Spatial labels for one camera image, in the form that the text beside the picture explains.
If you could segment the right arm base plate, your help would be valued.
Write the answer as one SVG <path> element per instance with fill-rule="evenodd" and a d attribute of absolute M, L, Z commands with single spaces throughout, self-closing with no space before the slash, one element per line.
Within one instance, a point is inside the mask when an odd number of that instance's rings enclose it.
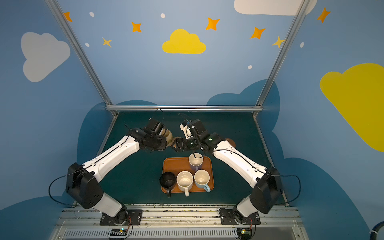
<path fill-rule="evenodd" d="M 218 210 L 222 225 L 260 225 L 261 220 L 258 212 L 248 217 L 242 217 L 238 212 L 232 209 L 220 208 Z"/>

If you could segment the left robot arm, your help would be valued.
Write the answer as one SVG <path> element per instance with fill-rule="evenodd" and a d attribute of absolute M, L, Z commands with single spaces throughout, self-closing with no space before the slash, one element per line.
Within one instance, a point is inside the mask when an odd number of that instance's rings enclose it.
<path fill-rule="evenodd" d="M 129 129 L 115 145 L 82 165 L 68 168 L 66 192 L 84 209 L 95 209 L 119 221 L 127 219 L 126 207 L 109 196 L 100 182 L 123 160 L 139 150 L 164 151 L 172 142 L 173 134 L 165 125 L 150 119 L 143 128 Z"/>

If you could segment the cream yellow mug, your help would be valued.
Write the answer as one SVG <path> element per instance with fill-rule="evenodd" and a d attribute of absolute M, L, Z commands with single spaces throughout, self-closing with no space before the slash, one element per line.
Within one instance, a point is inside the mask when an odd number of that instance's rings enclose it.
<path fill-rule="evenodd" d="M 166 138 L 166 144 L 167 144 L 166 147 L 169 147 L 169 146 L 173 143 L 173 141 L 174 141 L 173 134 L 172 134 L 172 132 L 171 132 L 170 130 L 168 130 L 168 129 L 167 129 L 166 134 L 165 134 L 163 137 Z"/>

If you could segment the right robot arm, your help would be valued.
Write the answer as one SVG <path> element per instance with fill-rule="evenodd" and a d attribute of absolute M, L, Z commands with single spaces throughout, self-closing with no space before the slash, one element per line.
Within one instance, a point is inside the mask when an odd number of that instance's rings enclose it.
<path fill-rule="evenodd" d="M 233 209 L 237 218 L 255 212 L 268 214 L 283 194 L 281 175 L 274 167 L 264 167 L 252 161 L 217 133 L 210 133 L 200 120 L 184 121 L 180 125 L 184 137 L 175 137 L 171 148 L 176 152 L 201 150 L 213 156 L 241 175 L 253 191 Z"/>

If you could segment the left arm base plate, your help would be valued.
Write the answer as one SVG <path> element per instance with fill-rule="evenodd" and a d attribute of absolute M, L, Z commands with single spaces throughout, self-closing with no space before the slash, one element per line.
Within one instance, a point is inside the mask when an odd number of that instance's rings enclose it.
<path fill-rule="evenodd" d="M 138 226 L 141 223 L 142 214 L 143 211 L 138 209 L 122 209 L 114 217 L 102 213 L 100 226 Z"/>

